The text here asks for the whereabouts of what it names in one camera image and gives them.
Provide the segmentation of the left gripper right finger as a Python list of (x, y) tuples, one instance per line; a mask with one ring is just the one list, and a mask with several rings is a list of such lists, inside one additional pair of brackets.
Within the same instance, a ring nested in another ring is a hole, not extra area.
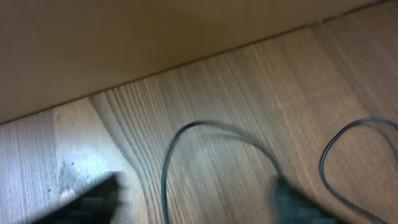
[(285, 177), (275, 178), (269, 206), (281, 224), (341, 224), (342, 221), (310, 200)]

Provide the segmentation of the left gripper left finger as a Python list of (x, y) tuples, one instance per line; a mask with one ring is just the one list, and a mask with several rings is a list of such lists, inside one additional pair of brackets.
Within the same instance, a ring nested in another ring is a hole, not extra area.
[(33, 224), (110, 223), (120, 206), (120, 183), (111, 174), (86, 190), (77, 198), (34, 220)]

